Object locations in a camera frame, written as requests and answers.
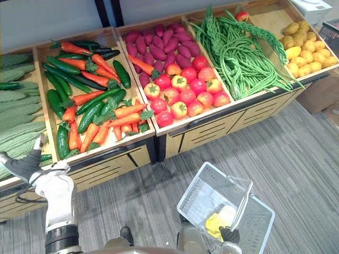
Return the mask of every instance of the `wooden display bin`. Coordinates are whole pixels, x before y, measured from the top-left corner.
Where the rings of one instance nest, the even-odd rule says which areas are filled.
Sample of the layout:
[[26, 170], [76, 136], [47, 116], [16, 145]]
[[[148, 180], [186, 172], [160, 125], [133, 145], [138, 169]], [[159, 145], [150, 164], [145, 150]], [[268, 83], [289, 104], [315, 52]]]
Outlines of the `wooden display bin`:
[[[114, 59], [120, 61], [131, 76], [132, 87], [126, 89], [127, 95], [125, 98], [132, 98], [133, 100], [139, 99], [143, 102], [129, 65], [127, 64], [125, 55], [120, 47], [120, 43], [117, 40], [114, 28], [98, 29], [85, 34], [57, 40], [93, 40], [99, 42], [103, 46], [119, 49], [121, 53], [117, 57], [108, 60], [108, 63], [111, 64]], [[42, 120], [45, 120], [49, 139], [49, 149], [46, 153], [51, 153], [53, 162], [57, 162], [59, 158], [56, 152], [56, 134], [61, 120], [57, 118], [47, 103], [47, 91], [49, 89], [54, 89], [54, 87], [45, 77], [44, 69], [41, 66], [41, 63], [46, 61], [46, 56], [55, 56], [60, 50], [50, 49], [51, 45], [51, 42], [46, 42], [28, 47], [23, 51], [12, 51], [11, 53], [33, 52], [35, 71], [30, 73], [29, 80], [37, 81], [39, 84], [43, 107], [42, 111], [44, 114]], [[77, 88], [72, 87], [72, 90], [72, 96], [83, 94], [83, 92]], [[103, 183], [145, 164], [151, 162], [154, 163], [156, 161], [154, 150], [155, 131], [150, 119], [148, 120], [148, 124], [150, 130], [138, 135], [125, 137], [119, 142], [116, 142], [114, 133], [110, 131], [107, 141], [103, 146], [67, 159], [66, 161], [71, 167], [69, 175], [75, 181], [78, 191]], [[11, 217], [18, 216], [24, 212], [35, 210], [43, 205], [16, 203], [16, 192], [23, 187], [24, 183], [17, 177], [12, 177], [0, 182], [0, 222], [6, 221]], [[40, 199], [40, 197], [34, 193], [28, 193], [26, 196], [30, 199]]]

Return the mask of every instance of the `gray carpet floor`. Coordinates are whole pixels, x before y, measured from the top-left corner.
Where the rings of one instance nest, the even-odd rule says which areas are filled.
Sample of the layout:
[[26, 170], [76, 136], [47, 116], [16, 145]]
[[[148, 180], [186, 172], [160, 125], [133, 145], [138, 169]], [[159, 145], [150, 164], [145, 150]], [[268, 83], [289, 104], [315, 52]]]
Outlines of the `gray carpet floor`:
[[[174, 248], [176, 205], [209, 161], [250, 178], [276, 212], [265, 253], [339, 253], [339, 132], [293, 102], [278, 115], [78, 195], [80, 244], [100, 249], [122, 226], [141, 246]], [[45, 209], [0, 225], [1, 253], [43, 253]]]

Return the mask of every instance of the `purple sweet potato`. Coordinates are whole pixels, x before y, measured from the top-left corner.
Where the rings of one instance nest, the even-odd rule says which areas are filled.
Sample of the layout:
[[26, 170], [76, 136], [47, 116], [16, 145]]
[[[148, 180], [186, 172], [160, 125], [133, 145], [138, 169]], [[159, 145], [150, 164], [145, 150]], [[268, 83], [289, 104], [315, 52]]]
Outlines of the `purple sweet potato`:
[[164, 35], [163, 35], [163, 42], [164, 42], [164, 45], [167, 46], [170, 38], [172, 38], [174, 35], [174, 32], [173, 32], [173, 29], [167, 29], [165, 32], [164, 32]]
[[190, 50], [192, 57], [200, 55], [200, 48], [195, 41], [183, 41], [181, 44]]
[[188, 33], [176, 33], [174, 37], [178, 38], [179, 42], [193, 41], [193, 37]]
[[161, 50], [164, 50], [164, 42], [162, 41], [162, 39], [160, 38], [160, 37], [158, 37], [158, 36], [154, 36], [153, 37], [153, 44], [155, 45], [155, 46], [157, 46], [158, 48], [160, 48]]
[[172, 51], [167, 54], [167, 58], [164, 64], [164, 68], [166, 69], [168, 65], [175, 63], [175, 53]]
[[137, 56], [138, 50], [132, 42], [126, 43], [126, 49], [127, 49], [128, 54], [130, 54], [131, 56], [133, 56], [133, 57]]
[[176, 63], [180, 66], [181, 69], [186, 67], [192, 67], [191, 61], [181, 54], [175, 56]]
[[186, 57], [187, 59], [191, 59], [192, 57], [190, 50], [182, 45], [178, 46], [178, 53]]
[[155, 26], [154, 30], [157, 36], [162, 37], [164, 35], [164, 30], [165, 30], [164, 25], [158, 24]]
[[165, 53], [160, 48], [154, 46], [153, 44], [149, 46], [149, 52], [153, 55], [154, 59], [156, 60], [161, 60], [161, 61], [166, 60]]
[[167, 54], [171, 51], [175, 51], [178, 47], [178, 39], [177, 38], [170, 38], [170, 41], [168, 42], [167, 46], [164, 48], [164, 52]]
[[154, 57], [153, 57], [153, 55], [150, 52], [146, 52], [145, 53], [145, 55], [144, 55], [144, 62], [153, 66], [153, 64], [154, 64]]
[[[139, 60], [143, 61], [144, 60], [144, 57], [142, 55], [137, 55], [136, 56]], [[136, 70], [137, 73], [141, 73], [142, 72], [142, 69], [137, 66], [137, 65], [133, 65], [134, 66], [134, 69]]]
[[139, 81], [141, 86], [144, 88], [149, 83], [149, 76], [145, 72], [142, 72], [139, 75]]
[[143, 35], [144, 35], [144, 39], [145, 39], [145, 44], [146, 46], [150, 45], [153, 41], [153, 34], [152, 34], [152, 31], [150, 29], [146, 29], [144, 32], [143, 32]]
[[140, 35], [137, 38], [136, 47], [137, 47], [139, 54], [144, 55], [146, 53], [147, 48], [146, 48], [144, 37], [142, 35]]
[[141, 35], [139, 31], [133, 30], [128, 32], [128, 34], [125, 36], [125, 42], [132, 42], [135, 43], [137, 38]]
[[163, 73], [163, 70], [164, 70], [164, 64], [163, 64], [163, 62], [161, 62], [161, 61], [156, 61], [156, 62], [154, 63], [154, 68], [155, 68], [157, 71], [159, 71], [160, 73]]
[[183, 26], [178, 26], [174, 29], [174, 33], [184, 33], [186, 32], [186, 29]]

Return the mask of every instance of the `white device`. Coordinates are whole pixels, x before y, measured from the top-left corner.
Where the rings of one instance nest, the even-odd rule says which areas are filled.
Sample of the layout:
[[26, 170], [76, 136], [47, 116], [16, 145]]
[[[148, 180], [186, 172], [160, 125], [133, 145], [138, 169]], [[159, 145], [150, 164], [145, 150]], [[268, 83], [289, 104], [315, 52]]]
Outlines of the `white device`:
[[290, 0], [310, 25], [316, 25], [332, 8], [322, 0]]

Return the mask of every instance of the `yellow potato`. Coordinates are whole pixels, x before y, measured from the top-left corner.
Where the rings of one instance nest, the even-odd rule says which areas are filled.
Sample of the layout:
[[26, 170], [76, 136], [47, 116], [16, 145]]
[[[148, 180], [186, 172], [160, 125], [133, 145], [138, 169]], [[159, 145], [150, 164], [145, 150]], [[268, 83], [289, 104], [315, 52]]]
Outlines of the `yellow potato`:
[[295, 45], [295, 42], [291, 36], [284, 36], [280, 39], [280, 42], [284, 46], [284, 49], [292, 48]]
[[314, 52], [312, 55], [313, 55], [313, 61], [314, 62], [320, 62], [321, 65], [324, 64], [326, 57], [324, 57], [322, 54], [320, 54], [318, 52]]
[[299, 29], [299, 24], [298, 23], [291, 23], [284, 29], [284, 34], [285, 35], [292, 35], [294, 34], [297, 30]]
[[307, 40], [307, 32], [306, 32], [306, 30], [299, 29], [295, 34], [301, 35], [303, 41]]
[[287, 68], [291, 71], [291, 73], [293, 74], [294, 78], [297, 78], [299, 75], [299, 67], [297, 66], [297, 64], [295, 62], [291, 62], [289, 64], [287, 64]]
[[287, 59], [291, 60], [294, 57], [299, 56], [301, 53], [301, 47], [292, 47], [286, 50]]
[[317, 35], [314, 32], [307, 32], [307, 40], [316, 41]]
[[311, 62], [309, 65], [311, 66], [311, 73], [322, 69], [322, 64], [320, 62]]
[[314, 47], [316, 47], [316, 50], [323, 49], [325, 47], [325, 43], [323, 41], [315, 41]]
[[307, 64], [307, 59], [304, 57], [294, 57], [292, 58], [291, 62], [295, 62], [297, 66], [300, 68]]
[[307, 60], [307, 64], [313, 62], [313, 55], [310, 51], [303, 50], [299, 56], [304, 57]]
[[331, 52], [328, 49], [319, 49], [317, 50], [318, 53], [322, 54], [324, 57], [330, 57]]
[[292, 39], [294, 42], [294, 46], [299, 46], [301, 47], [304, 44], [304, 40], [302, 38], [302, 34], [300, 33], [295, 33], [292, 35]]
[[303, 21], [299, 21], [299, 29], [304, 29], [306, 30], [306, 32], [309, 30], [309, 24], [307, 23], [307, 21], [303, 20]]
[[314, 46], [314, 42], [307, 40], [304, 42], [304, 45], [302, 45], [301, 49], [313, 53], [316, 50], [316, 47]]
[[328, 58], [326, 58], [326, 60], [323, 63], [323, 69], [327, 68], [329, 66], [335, 65], [337, 63], [338, 63], [338, 61], [335, 57], [328, 57]]
[[299, 68], [299, 72], [298, 72], [299, 78], [306, 76], [310, 73], [311, 73], [311, 66], [310, 65], [304, 65], [304, 66]]

